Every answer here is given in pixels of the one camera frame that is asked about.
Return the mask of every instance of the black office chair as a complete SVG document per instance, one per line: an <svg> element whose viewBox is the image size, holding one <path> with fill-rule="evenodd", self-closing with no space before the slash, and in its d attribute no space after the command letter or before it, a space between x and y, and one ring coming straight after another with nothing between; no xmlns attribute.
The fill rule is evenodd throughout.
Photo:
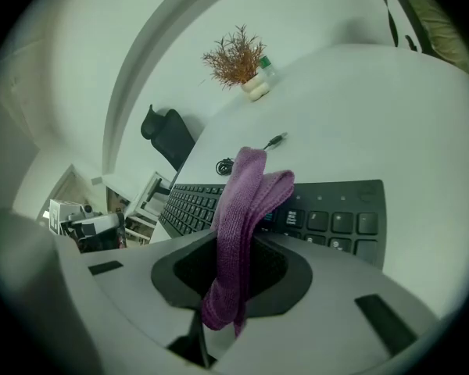
<svg viewBox="0 0 469 375"><path fill-rule="evenodd" d="M195 146L195 140L189 133L179 113L171 109L165 116L153 111L149 106L141 125L144 139L151 141L153 147L178 171Z"/></svg>

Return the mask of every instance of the cord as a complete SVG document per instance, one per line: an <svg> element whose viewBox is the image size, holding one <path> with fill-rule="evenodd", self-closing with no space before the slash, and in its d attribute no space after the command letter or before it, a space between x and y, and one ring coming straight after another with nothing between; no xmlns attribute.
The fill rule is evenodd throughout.
<svg viewBox="0 0 469 375"><path fill-rule="evenodd" d="M287 133L284 132L283 134L279 134L278 136L273 137L266 145L263 150L266 150L270 146L277 145L280 143L283 139L287 137ZM226 175L231 175L231 171L233 170L233 164L235 161L233 159L227 158L227 159L222 159L216 164L216 172L219 175L226 176Z"/></svg>

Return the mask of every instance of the black keyboard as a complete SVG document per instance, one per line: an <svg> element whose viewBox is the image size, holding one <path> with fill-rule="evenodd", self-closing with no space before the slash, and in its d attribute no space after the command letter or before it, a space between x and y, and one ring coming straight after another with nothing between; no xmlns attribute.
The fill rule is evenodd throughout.
<svg viewBox="0 0 469 375"><path fill-rule="evenodd" d="M176 184L159 217L172 237L212 224L223 184ZM387 220L381 180L295 184L292 196L256 230L286 234L354 254L382 268Z"/></svg>

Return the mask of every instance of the small white pot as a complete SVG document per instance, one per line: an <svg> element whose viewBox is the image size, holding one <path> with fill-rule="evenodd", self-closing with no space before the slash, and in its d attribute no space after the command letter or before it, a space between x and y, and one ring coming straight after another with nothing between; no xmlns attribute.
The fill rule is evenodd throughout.
<svg viewBox="0 0 469 375"><path fill-rule="evenodd" d="M269 84L259 73L242 85L242 90L253 102L263 97L269 90Z"/></svg>

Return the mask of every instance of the fabric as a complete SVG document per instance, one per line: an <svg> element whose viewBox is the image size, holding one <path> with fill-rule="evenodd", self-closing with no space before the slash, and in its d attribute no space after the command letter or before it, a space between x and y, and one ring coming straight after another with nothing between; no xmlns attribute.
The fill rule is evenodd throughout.
<svg viewBox="0 0 469 375"><path fill-rule="evenodd" d="M263 175L266 156L264 150L240 150L211 226L217 230L217 277L203 299L202 321L212 330L234 322L237 336L249 296L253 231L294 190L292 171Z"/></svg>
<svg viewBox="0 0 469 375"><path fill-rule="evenodd" d="M436 0L408 0L428 32L433 49L447 62L469 73L469 51Z"/></svg>

